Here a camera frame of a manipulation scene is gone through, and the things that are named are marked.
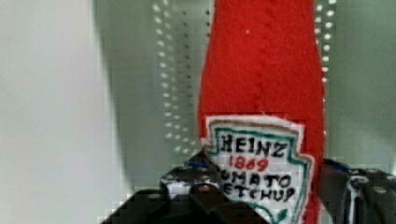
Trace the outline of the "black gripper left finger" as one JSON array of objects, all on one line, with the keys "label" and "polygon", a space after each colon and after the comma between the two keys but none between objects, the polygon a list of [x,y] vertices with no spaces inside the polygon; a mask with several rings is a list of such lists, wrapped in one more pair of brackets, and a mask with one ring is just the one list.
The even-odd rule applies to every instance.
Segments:
[{"label": "black gripper left finger", "polygon": [[247,203],[229,200],[204,152],[142,189],[101,224],[268,224]]}]

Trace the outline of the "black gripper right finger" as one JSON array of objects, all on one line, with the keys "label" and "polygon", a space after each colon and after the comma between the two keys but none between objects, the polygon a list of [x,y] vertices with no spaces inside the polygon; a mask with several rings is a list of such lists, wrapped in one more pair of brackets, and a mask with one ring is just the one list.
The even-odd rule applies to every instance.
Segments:
[{"label": "black gripper right finger", "polygon": [[318,196],[334,224],[396,224],[396,177],[324,159]]}]

